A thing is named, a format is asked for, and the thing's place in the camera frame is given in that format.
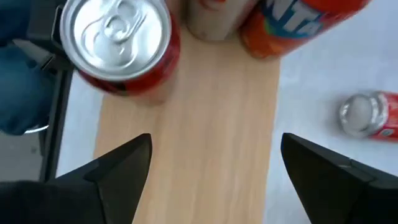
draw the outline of white surface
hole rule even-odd
[[[73,74],[57,176],[93,160],[103,93]]]
[[[374,0],[357,16],[284,57],[266,190],[266,224],[310,223],[280,154],[290,132],[398,175],[398,144],[358,140],[337,123],[342,101],[361,90],[398,92],[398,1]]]

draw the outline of can lid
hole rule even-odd
[[[170,15],[162,2],[69,0],[61,20],[67,55],[79,69],[103,80],[145,73],[170,41]]]
[[[348,98],[339,110],[343,130],[358,138],[375,134],[388,117],[381,97],[356,94]]]

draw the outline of black chair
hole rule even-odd
[[[26,38],[55,55],[66,58],[60,39],[60,20],[66,0],[32,0]]]

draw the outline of wooden plank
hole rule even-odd
[[[134,223],[261,223],[279,61],[237,37],[205,43],[182,29],[177,86],[160,106],[106,96],[95,156],[141,133],[154,153]]]

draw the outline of soda can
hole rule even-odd
[[[189,0],[187,27],[202,40],[224,40],[247,18],[258,0]]]
[[[242,26],[256,58],[289,53],[362,10],[370,0],[262,0]]]
[[[340,110],[343,130],[357,138],[398,141],[398,94],[383,91],[355,94]]]
[[[109,93],[156,103],[172,87],[180,34],[161,0],[70,0],[63,48],[80,75]]]

